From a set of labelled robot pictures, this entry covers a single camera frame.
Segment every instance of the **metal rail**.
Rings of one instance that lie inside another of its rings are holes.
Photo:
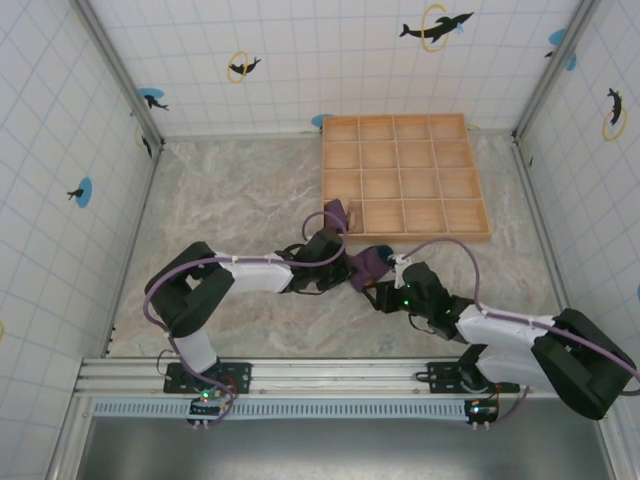
[[[565,66],[575,53],[578,40],[582,37],[600,3],[601,0],[582,0],[578,6],[578,10],[576,10],[571,23],[569,23],[569,26],[565,30],[565,35],[560,45],[558,45],[558,48],[551,57],[549,67],[536,86],[518,122],[518,126],[514,131],[516,143],[518,143],[531,128],[533,121],[549,97],[551,90],[558,81],[558,78],[560,78]]]

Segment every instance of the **blue circle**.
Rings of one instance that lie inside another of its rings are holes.
[[[313,125],[314,127],[322,128],[325,117],[333,117],[333,115],[330,113],[321,113],[320,115],[316,115],[311,119],[311,125]]]
[[[139,88],[138,91],[140,92],[140,95],[142,95],[143,97],[145,97],[147,95],[151,95],[156,100],[158,98],[164,97],[164,92],[162,90],[158,90],[157,88],[147,88],[147,87],[145,87],[145,88]]]
[[[91,179],[89,177],[84,177],[80,180],[80,184],[78,188],[83,190],[82,195],[76,197],[76,203],[80,208],[85,208],[89,205],[89,200],[91,200],[91,193],[93,192],[93,184],[91,183]]]

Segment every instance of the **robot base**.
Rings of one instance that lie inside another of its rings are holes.
[[[202,375],[217,380],[228,387],[236,388],[236,395],[241,393],[249,393],[251,385],[251,364],[246,362],[221,362],[218,369],[212,373],[205,372]],[[164,393],[195,393],[199,394],[202,390],[211,388],[200,380],[193,378],[181,363],[170,363],[167,365],[167,374],[165,375]]]

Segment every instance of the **yellow ring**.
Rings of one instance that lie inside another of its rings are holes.
[[[142,128],[140,128],[140,124],[136,127],[134,135],[136,138],[136,145],[138,145],[139,148],[142,148],[144,143],[142,143]]]
[[[433,5],[430,5],[424,11],[424,15],[422,15],[422,29],[420,30],[420,38],[422,39],[422,48],[424,49],[425,52],[430,52],[430,53],[439,52],[440,50],[442,50],[447,45],[447,41],[449,40],[449,34],[447,33],[447,35],[444,37],[444,42],[442,42],[442,45],[440,45],[440,47],[435,49],[429,48],[427,44],[424,43],[424,26],[425,26],[424,21],[427,19],[427,15],[429,15],[429,12],[434,8],[439,8],[440,10],[442,10],[443,13],[447,13],[446,8],[444,8],[439,3],[434,3]]]
[[[239,79],[234,80],[233,78],[231,78],[231,65],[233,64],[233,61],[240,55],[244,56],[244,70],[242,72],[242,76]],[[233,57],[231,57],[231,60],[229,60],[229,66],[227,67],[227,78],[231,83],[240,83],[242,80],[244,80],[244,77],[247,76],[247,68],[249,68],[249,54],[244,50],[240,50],[239,52],[234,53]]]
[[[622,112],[624,113],[624,121],[622,122],[622,128],[620,128],[620,131],[613,137],[607,137],[607,122],[613,116],[613,112],[609,112],[607,116],[604,117],[604,122],[602,123],[602,138],[604,138],[607,142],[615,142],[618,139],[618,137],[622,135],[622,132],[624,132],[624,129],[627,128],[627,119],[629,118],[629,115],[627,115],[626,108],[624,107],[621,107],[621,108],[622,108]]]

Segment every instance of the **metal pole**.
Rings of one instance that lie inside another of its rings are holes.
[[[93,40],[94,45],[100,52],[107,68],[113,75],[114,80],[120,87],[122,94],[127,99],[127,103],[140,123],[140,128],[145,139],[160,148],[162,145],[162,135],[156,126],[153,118],[149,114],[149,109],[145,105],[142,97],[138,93],[138,89],[131,80],[129,72],[127,72],[122,60],[118,56],[118,52],[114,48],[104,27],[100,23],[100,19],[96,15],[95,10],[89,3],[89,0],[69,0],[71,7],[78,14],[85,26],[85,30]]]
[[[600,3],[601,0],[583,0],[578,6],[576,14],[573,16],[571,23],[565,30],[564,38],[551,57],[551,64],[549,65],[549,68],[547,68],[542,79],[536,86],[533,95],[529,99],[529,103],[527,103],[524,114],[518,122],[518,126],[514,131],[516,143],[518,143],[529,128],[531,128],[531,125],[542,109],[544,102],[549,97],[553,86],[562,74],[562,71],[571,59],[571,56],[575,53],[578,40],[580,40],[580,37],[587,28],[587,25],[589,25],[589,21],[593,17],[593,14]]]

